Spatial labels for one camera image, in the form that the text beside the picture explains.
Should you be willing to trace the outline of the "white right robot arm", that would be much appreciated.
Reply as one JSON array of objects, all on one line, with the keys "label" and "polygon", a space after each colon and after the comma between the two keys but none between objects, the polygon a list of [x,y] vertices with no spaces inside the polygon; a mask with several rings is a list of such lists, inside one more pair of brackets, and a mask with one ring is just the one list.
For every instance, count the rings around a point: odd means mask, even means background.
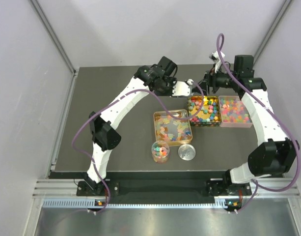
[{"label": "white right robot arm", "polygon": [[213,68],[206,71],[199,87],[215,93],[219,88],[233,89],[246,107],[253,123],[258,147],[248,156],[247,162],[225,173],[222,188],[225,193],[235,194],[240,184],[262,177],[289,172],[294,162],[297,170],[293,180],[281,190],[291,187],[300,174],[301,157],[298,141],[279,121],[270,106],[267,87],[262,78],[254,77],[251,55],[236,55],[233,70],[221,71],[226,67],[223,53],[210,55]]}]

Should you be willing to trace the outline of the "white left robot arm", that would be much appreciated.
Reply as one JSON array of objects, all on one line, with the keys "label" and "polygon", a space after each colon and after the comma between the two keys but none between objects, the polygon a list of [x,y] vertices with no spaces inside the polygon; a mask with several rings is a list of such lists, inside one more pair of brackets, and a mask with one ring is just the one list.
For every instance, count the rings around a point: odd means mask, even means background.
[{"label": "white left robot arm", "polygon": [[177,65],[165,56],[157,64],[139,67],[126,87],[107,107],[89,115],[93,153],[87,171],[87,188],[92,194],[99,195],[104,191],[102,180],[106,177],[111,151],[121,141],[116,130],[122,119],[149,94],[172,96],[173,86],[177,83],[176,71]]}]

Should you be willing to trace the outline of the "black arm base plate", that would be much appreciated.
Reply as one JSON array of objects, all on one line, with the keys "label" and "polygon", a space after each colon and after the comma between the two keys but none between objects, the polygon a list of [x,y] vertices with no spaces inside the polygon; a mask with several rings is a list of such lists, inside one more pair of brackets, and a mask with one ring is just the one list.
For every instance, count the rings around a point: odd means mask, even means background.
[{"label": "black arm base plate", "polygon": [[225,186],[222,179],[107,179],[106,185],[98,183],[89,187],[86,181],[79,182],[78,196],[102,196],[108,187],[114,196],[138,193],[198,193],[202,196],[250,196],[249,184]]}]

